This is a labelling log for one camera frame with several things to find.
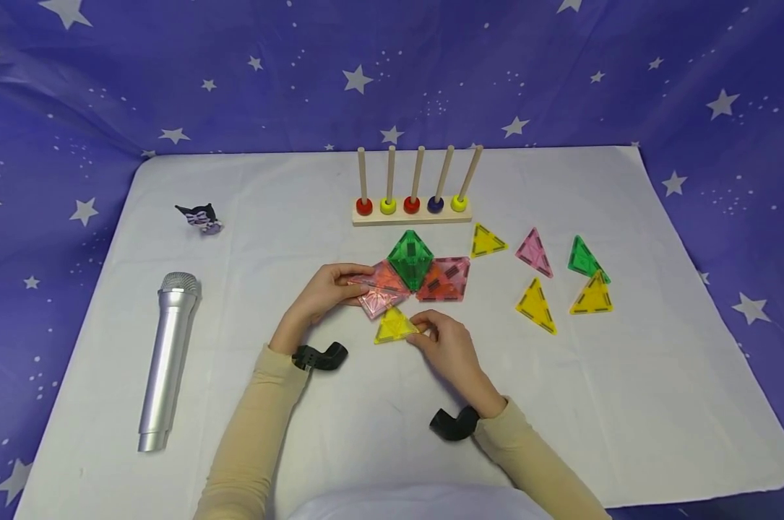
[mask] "silver microphone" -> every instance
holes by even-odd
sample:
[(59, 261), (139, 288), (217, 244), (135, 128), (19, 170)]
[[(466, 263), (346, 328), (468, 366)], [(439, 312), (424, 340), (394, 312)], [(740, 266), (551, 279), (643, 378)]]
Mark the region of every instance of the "silver microphone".
[(140, 415), (139, 452), (166, 448), (199, 289), (198, 280), (192, 274), (169, 273), (158, 290), (160, 321), (155, 335), (155, 350), (152, 351), (149, 382), (146, 383), (143, 414)]

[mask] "black wrist band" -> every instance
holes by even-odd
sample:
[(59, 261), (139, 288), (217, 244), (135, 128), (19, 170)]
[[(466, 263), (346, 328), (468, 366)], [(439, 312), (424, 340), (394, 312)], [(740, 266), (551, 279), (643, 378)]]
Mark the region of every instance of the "black wrist band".
[(314, 368), (318, 371), (336, 371), (348, 357), (348, 351), (337, 341), (334, 341), (325, 352), (320, 352), (308, 345), (302, 345), (291, 357), (293, 364), (302, 368), (303, 371), (311, 371)]
[(458, 412), (458, 418), (440, 409), (432, 417), (429, 427), (438, 437), (455, 443), (475, 432), (479, 418), (478, 412), (472, 406), (464, 406), (461, 412)]

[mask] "microphone mesh head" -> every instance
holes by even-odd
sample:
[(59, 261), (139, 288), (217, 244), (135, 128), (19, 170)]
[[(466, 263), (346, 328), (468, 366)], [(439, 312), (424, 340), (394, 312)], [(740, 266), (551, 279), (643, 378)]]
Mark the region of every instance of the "microphone mesh head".
[(184, 292), (198, 295), (198, 279), (190, 273), (169, 273), (163, 278), (160, 290), (169, 291), (172, 289), (180, 289)]

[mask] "person's left hand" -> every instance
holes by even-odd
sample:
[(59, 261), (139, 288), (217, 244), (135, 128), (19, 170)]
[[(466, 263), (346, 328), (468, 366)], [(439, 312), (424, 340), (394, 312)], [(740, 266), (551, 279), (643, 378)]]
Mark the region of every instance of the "person's left hand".
[(352, 274), (371, 274), (374, 268), (360, 264), (322, 265), (305, 289), (297, 296), (287, 314), (305, 324), (315, 324), (337, 305), (359, 306), (358, 296), (365, 295), (369, 287), (349, 285)]

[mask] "blue star backdrop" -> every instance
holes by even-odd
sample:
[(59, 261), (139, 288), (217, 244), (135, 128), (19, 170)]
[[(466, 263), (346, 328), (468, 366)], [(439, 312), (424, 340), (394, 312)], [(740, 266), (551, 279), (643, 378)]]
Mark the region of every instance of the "blue star backdrop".
[(784, 0), (1, 0), (0, 519), (141, 160), (390, 143), (639, 147), (784, 426)]

